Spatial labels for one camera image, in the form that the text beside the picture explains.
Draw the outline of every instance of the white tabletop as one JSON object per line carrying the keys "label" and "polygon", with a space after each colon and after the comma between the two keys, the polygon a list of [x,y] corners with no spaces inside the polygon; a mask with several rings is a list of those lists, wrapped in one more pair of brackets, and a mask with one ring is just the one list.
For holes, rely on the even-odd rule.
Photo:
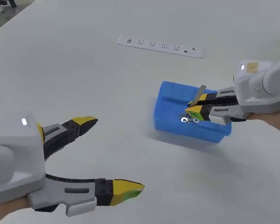
{"label": "white tabletop", "polygon": [[[118,46],[122,33],[204,47],[205,58]],[[242,59],[280,60],[280,0],[36,0],[0,28],[0,111],[28,109],[43,126],[98,117],[47,172],[146,187],[77,217],[60,206],[2,223],[279,223],[278,131],[234,124],[230,137],[209,146],[154,130],[163,80],[226,88]]]}

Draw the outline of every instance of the human hand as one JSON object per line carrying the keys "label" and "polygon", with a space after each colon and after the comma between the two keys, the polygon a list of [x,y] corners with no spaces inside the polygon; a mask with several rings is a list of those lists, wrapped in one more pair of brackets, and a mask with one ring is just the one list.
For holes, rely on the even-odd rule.
{"label": "human hand", "polygon": [[280,131],[280,112],[272,114],[252,114],[247,120],[262,120]]}
{"label": "human hand", "polygon": [[26,197],[21,197],[4,204],[0,204],[0,220],[14,211],[25,208],[30,208],[29,201]]}

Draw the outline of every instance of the blue plastic box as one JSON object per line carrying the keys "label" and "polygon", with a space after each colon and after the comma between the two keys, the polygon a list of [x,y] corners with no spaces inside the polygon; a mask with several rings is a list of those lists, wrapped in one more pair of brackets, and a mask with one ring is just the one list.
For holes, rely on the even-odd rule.
{"label": "blue plastic box", "polygon": [[154,108],[155,129],[218,143],[231,134],[231,124],[226,126],[210,121],[195,124],[183,123],[179,115],[187,103],[195,98],[199,88],[172,82],[163,82]]}

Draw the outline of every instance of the metal washer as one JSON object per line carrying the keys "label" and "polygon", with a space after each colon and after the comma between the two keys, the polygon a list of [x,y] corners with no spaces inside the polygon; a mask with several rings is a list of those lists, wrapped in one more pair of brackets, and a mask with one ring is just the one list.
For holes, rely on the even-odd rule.
{"label": "metal washer", "polygon": [[181,118],[181,122],[187,123],[188,122],[188,118],[186,118],[186,117]]}
{"label": "metal washer", "polygon": [[193,118],[193,122],[194,122],[195,124],[198,124],[198,123],[200,122],[200,120],[199,120],[198,118]]}

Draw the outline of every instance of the power strip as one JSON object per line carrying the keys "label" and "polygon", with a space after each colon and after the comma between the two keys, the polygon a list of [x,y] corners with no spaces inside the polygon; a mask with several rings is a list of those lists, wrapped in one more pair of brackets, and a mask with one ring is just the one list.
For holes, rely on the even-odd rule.
{"label": "power strip", "polygon": [[203,49],[182,46],[179,44],[170,44],[149,39],[141,38],[134,35],[121,35],[117,40],[118,45],[154,50],[169,54],[182,55],[187,57],[203,58]]}

